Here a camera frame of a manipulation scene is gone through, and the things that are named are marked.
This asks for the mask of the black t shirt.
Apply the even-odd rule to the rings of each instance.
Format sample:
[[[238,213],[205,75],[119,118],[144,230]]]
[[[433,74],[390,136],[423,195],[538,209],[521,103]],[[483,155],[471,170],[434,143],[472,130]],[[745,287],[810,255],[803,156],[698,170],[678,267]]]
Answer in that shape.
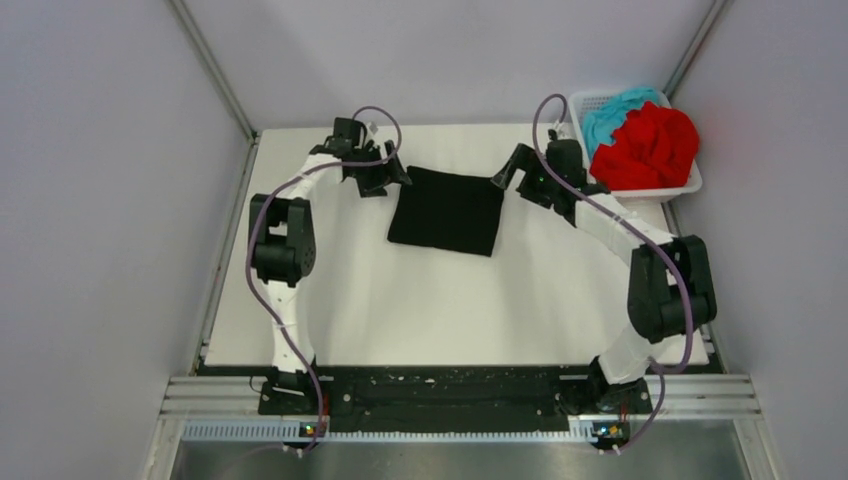
[[[497,239],[504,191],[486,177],[421,167],[408,169],[387,240],[490,257]]]

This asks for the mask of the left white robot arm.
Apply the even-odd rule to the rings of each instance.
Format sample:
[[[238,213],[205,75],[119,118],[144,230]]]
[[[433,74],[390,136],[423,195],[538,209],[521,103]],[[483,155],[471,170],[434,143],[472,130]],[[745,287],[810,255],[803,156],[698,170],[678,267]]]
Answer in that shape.
[[[283,401],[297,413],[314,410],[321,397],[315,353],[296,306],[298,285],[317,260],[313,208],[318,190],[351,178],[360,197],[375,198],[387,196],[392,184],[412,182],[399,159],[403,133],[398,121],[389,120],[395,138],[379,142],[377,126],[364,123],[361,114],[336,118],[331,134],[309,150],[290,179],[249,201],[246,283],[282,338],[274,362],[284,376]]]

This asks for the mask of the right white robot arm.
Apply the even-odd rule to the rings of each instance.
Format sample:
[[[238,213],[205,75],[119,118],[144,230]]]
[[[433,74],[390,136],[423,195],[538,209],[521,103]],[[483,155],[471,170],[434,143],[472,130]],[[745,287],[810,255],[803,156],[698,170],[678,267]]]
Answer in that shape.
[[[600,412],[614,411],[626,400],[626,385],[659,365],[659,348],[668,338],[682,338],[683,350],[677,363],[660,370],[682,372],[693,358],[696,331],[717,315],[705,242],[651,225],[606,186],[589,182],[573,139],[553,136],[544,153],[518,144],[491,182],[504,190],[517,172],[524,174],[517,188],[521,198],[553,210],[629,269],[629,324],[593,359],[600,376],[586,385],[589,404]]]

